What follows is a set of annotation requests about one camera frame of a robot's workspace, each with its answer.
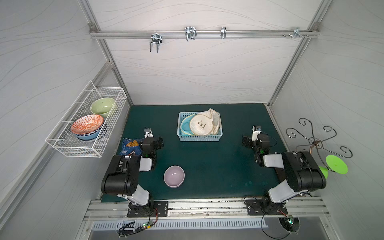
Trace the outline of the cream mesh laundry bag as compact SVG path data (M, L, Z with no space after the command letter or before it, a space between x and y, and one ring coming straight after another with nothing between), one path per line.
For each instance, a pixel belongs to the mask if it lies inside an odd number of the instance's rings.
M197 113L189 123L191 131L197 136L219 135L221 126L221 116L213 109Z

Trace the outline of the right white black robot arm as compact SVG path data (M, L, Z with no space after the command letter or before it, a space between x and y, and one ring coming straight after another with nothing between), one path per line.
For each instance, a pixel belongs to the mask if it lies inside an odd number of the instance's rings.
M309 152L270 153L270 138L266 134L257 137L242 136L242 144L254 152L260 167L282 169L285 179L268 190L260 206L266 213L298 195L324 189L327 179Z

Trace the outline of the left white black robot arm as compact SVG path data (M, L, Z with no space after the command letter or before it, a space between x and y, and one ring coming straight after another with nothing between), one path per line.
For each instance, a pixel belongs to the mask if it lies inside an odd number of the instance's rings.
M123 148L114 155L101 183L104 195L115 195L134 206L153 210L151 193L139 185L141 172L154 170L157 151L164 147L163 138L147 137L141 140L123 140Z

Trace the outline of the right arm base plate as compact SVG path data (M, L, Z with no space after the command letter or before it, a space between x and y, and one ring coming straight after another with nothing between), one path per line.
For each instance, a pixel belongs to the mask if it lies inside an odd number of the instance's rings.
M257 199L246 199L243 200L243 203L246 205L248 216L288 215L287 208L283 204L275 204L267 200Z

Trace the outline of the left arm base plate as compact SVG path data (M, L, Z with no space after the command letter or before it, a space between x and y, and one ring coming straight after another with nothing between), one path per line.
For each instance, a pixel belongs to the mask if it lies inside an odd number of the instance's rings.
M129 203L128 218L155 218L155 217L167 217L169 209L168 201L154 201L149 202L148 205L139 206Z

